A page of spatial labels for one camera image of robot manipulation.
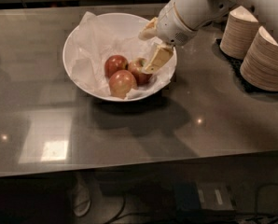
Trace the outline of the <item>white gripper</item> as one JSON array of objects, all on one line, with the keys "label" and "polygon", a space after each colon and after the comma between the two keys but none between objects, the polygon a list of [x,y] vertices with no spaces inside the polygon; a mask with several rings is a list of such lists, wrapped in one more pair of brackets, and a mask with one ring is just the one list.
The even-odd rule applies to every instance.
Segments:
[{"label": "white gripper", "polygon": [[165,43],[152,45],[150,56],[144,64],[145,74],[154,74],[160,70],[174,55],[174,46],[184,46],[197,34],[182,21],[175,1],[171,0],[158,17],[150,20],[140,31],[141,40],[149,40],[155,36]]}]

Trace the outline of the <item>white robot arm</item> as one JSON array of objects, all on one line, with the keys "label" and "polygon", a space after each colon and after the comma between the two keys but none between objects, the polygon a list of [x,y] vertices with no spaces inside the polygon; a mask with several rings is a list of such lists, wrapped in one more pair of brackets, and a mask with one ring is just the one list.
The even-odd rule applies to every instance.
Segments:
[{"label": "white robot arm", "polygon": [[153,74],[173,56],[175,46],[184,46],[206,23],[242,6],[254,16],[278,43],[278,0],[170,0],[139,33],[139,38],[159,38],[143,71]]}]

